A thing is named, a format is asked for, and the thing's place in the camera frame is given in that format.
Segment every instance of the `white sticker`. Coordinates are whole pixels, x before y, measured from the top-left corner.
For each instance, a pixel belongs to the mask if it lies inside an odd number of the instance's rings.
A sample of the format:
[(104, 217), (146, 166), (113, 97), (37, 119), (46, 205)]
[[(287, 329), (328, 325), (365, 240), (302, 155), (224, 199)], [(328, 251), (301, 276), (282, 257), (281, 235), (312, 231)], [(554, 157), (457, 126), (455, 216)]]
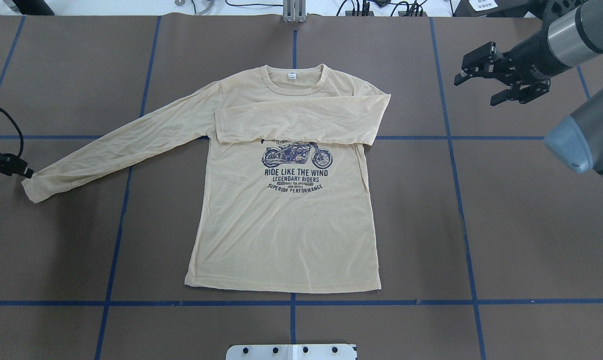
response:
[(476, 12), (482, 12), (498, 7), (498, 3), (496, 3), (495, 0), (468, 0), (468, 2)]

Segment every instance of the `motorcycle graphic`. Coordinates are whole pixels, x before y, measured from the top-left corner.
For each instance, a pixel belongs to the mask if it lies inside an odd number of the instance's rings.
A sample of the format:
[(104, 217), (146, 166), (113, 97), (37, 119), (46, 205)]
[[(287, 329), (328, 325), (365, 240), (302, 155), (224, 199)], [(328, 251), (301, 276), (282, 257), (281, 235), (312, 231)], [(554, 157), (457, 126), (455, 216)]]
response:
[(320, 148), (315, 142), (274, 140), (277, 147), (267, 147), (262, 155), (263, 166), (274, 168), (281, 164), (306, 164), (311, 150), (315, 150), (311, 162), (319, 169), (326, 169), (333, 164), (333, 155), (325, 148)]

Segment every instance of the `folded sleeve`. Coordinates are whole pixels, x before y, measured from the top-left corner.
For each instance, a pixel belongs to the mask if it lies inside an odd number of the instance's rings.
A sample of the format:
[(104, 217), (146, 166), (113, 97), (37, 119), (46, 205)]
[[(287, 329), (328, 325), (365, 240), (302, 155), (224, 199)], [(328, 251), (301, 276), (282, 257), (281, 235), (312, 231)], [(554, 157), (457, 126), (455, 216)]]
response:
[(219, 142), (256, 139), (372, 145), (391, 96), (331, 96), (257, 102), (215, 111)]
[(22, 182), (39, 203), (206, 135), (221, 107), (218, 82), (180, 98), (87, 144)]

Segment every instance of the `long-sleeve shirt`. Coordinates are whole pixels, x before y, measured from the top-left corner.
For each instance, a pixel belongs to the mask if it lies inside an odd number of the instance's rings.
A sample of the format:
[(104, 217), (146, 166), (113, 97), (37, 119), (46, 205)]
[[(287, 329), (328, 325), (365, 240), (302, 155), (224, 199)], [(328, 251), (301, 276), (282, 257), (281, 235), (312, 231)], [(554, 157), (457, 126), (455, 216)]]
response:
[(363, 144), (390, 95), (324, 64), (213, 82), (23, 181), (35, 203), (210, 137), (185, 284), (299, 293), (380, 289)]

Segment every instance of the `blue tape line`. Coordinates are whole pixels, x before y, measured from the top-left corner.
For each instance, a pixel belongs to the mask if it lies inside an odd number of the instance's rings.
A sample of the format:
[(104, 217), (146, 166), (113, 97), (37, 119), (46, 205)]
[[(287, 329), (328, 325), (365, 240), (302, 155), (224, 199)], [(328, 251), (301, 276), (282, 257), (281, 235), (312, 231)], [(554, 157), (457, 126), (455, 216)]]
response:
[(290, 306), (288, 300), (110, 301), (110, 306)]
[(297, 30), (292, 32), (292, 68), (297, 69)]
[(114, 251), (112, 253), (112, 264), (110, 266), (110, 275), (108, 276), (108, 289), (105, 293), (105, 301), (109, 302), (113, 294), (113, 284), (115, 282), (115, 272), (117, 269), (117, 259), (119, 257), (119, 246), (122, 243), (122, 234), (124, 233), (124, 217), (128, 209), (128, 196), (131, 193), (131, 178), (133, 177), (133, 166), (128, 168), (128, 179), (126, 180), (126, 189), (123, 192), (123, 202), (121, 203), (121, 214), (119, 215), (119, 227), (117, 228), (117, 239), (114, 242)]
[(454, 141), (543, 141), (543, 136), (451, 136)]
[(445, 141), (446, 139), (448, 139), (446, 136), (375, 136), (377, 141)]
[(603, 304), (603, 298), (516, 298), (477, 300), (479, 305)]
[(290, 293), (290, 343), (297, 344), (297, 294)]
[[(103, 135), (23, 135), (25, 140), (89, 140), (94, 141)], [(19, 139), (20, 135), (0, 135), (0, 140)]]
[[(106, 301), (82, 300), (0, 300), (0, 306), (104, 306)], [(291, 306), (291, 300), (194, 300), (194, 301), (108, 301), (112, 307), (236, 307), (236, 306)], [(473, 300), (294, 300), (297, 306), (456, 306), (473, 305)], [(603, 298), (498, 298), (477, 300), (489, 305), (580, 305), (603, 304)]]
[(133, 166), (128, 169), (128, 179), (126, 180), (126, 190), (123, 193), (123, 202), (121, 204), (121, 214), (119, 215), (119, 228), (117, 228), (117, 239), (114, 242), (114, 251), (112, 253), (112, 264), (110, 266), (110, 275), (108, 276), (108, 288), (105, 293), (105, 301), (103, 303), (102, 322), (99, 327), (99, 336), (97, 338), (97, 346), (95, 350), (95, 360), (100, 360), (101, 348), (104, 342), (104, 333), (106, 332), (106, 324), (108, 321), (108, 308), (110, 307), (110, 299), (113, 293), (113, 283), (115, 282), (115, 271), (117, 269), (117, 258), (119, 257), (119, 246), (122, 243), (122, 233), (124, 230), (124, 215), (128, 207), (128, 195), (130, 194), (131, 177), (133, 175)]
[(418, 300), (417, 305), (440, 306), (440, 305), (473, 305), (473, 300)]
[[(28, 140), (96, 140), (104, 135), (23, 135), (24, 139)], [(19, 139), (18, 135), (0, 135), (0, 140)], [(543, 141), (543, 136), (452, 136), (454, 141)], [(208, 141), (210, 137), (200, 136), (197, 140)], [(448, 136), (443, 135), (379, 135), (375, 137), (378, 141), (446, 141)]]
[[(155, 23), (155, 34), (153, 35), (152, 48), (150, 50), (150, 60), (148, 61), (148, 71), (146, 72), (146, 84), (144, 85), (143, 96), (141, 98), (141, 108), (139, 109), (139, 117), (144, 116), (146, 112), (146, 100), (148, 98), (148, 89), (151, 86), (151, 75), (153, 75), (153, 61), (155, 59), (155, 50), (157, 49), (157, 39), (160, 35), (160, 23), (162, 17), (157, 16)], [(104, 341), (104, 333), (108, 321), (108, 308), (110, 307), (110, 299), (113, 293), (113, 284), (115, 282), (115, 273), (117, 269), (117, 258), (119, 257), (119, 247), (122, 243), (122, 234), (124, 232), (124, 217), (128, 207), (128, 197), (130, 195), (131, 178), (133, 177), (134, 166), (128, 169), (128, 179), (126, 180), (126, 189), (123, 192), (123, 202), (121, 204), (121, 214), (119, 215), (119, 227), (117, 229), (117, 239), (114, 242), (114, 251), (112, 253), (112, 264), (110, 267), (110, 275), (108, 278), (108, 288), (105, 293), (105, 304), (103, 305), (102, 324), (99, 328), (99, 337), (97, 338), (97, 346), (95, 350), (95, 360), (100, 360), (101, 348)]]
[(450, 165), (452, 166), (452, 177), (455, 184), (455, 194), (457, 195), (457, 209), (461, 217), (461, 226), (463, 230), (463, 239), (466, 246), (466, 268), (468, 269), (468, 280), (470, 282), (470, 294), (473, 301), (473, 310), (475, 312), (475, 326), (477, 328), (477, 341), (479, 342), (479, 353), (481, 360), (486, 360), (486, 349), (484, 347), (484, 332), (482, 331), (482, 319), (480, 317), (480, 307), (477, 304), (477, 291), (475, 288), (475, 276), (473, 274), (473, 260), (471, 259), (471, 247), (468, 242), (468, 232), (466, 230), (466, 217), (464, 217), (464, 204), (462, 203), (462, 194), (460, 191), (459, 177), (457, 176), (457, 164), (455, 163), (455, 150), (453, 148), (453, 136), (451, 133), (450, 121), (448, 119), (448, 107), (446, 106), (446, 96), (444, 95), (444, 82), (442, 80), (442, 69), (439, 64), (439, 53), (437, 52), (437, 36), (435, 34), (435, 23), (433, 18), (430, 20), (430, 34), (432, 38), (432, 52), (434, 52), (434, 63), (437, 70), (437, 80), (439, 82), (439, 97), (441, 98), (441, 110), (443, 111), (443, 121), (446, 126), (446, 136), (448, 137), (448, 152), (450, 153)]
[(4, 76), (6, 76), (6, 71), (9, 69), (9, 64), (11, 63), (11, 58), (13, 57), (13, 52), (15, 51), (15, 47), (18, 44), (18, 40), (20, 39), (21, 30), (24, 27), (25, 21), (26, 21), (26, 16), (22, 15), (21, 20), (19, 21), (19, 27), (17, 27), (17, 32), (15, 34), (15, 38), (13, 39), (13, 43), (10, 46), (10, 51), (8, 51), (8, 56), (6, 57), (6, 61), (4, 62), (4, 68), (1, 69), (0, 89), (2, 88), (2, 82), (4, 82)]
[(157, 16), (157, 23), (155, 24), (155, 35), (152, 40), (152, 48), (150, 50), (150, 61), (148, 62), (148, 72), (146, 73), (146, 85), (143, 88), (143, 96), (141, 98), (141, 109), (139, 110), (139, 117), (144, 116), (146, 112), (146, 98), (148, 98), (148, 89), (151, 86), (151, 75), (153, 74), (153, 61), (155, 61), (155, 50), (157, 49), (157, 39), (160, 36), (160, 24), (162, 23), (162, 17)]
[(103, 306), (103, 301), (0, 300), (0, 306)]
[(581, 66), (576, 66), (577, 74), (579, 75), (579, 80), (582, 82), (583, 93), (585, 93), (586, 100), (590, 100), (590, 91), (588, 91), (588, 86), (586, 85), (586, 80), (584, 79), (584, 73), (581, 71)]
[(103, 306), (102, 322), (99, 326), (99, 337), (97, 338), (97, 347), (95, 350), (95, 360), (100, 360), (101, 348), (104, 343), (104, 333), (106, 332), (106, 323), (108, 320), (108, 305)]
[(414, 306), (416, 300), (297, 300), (297, 306)]

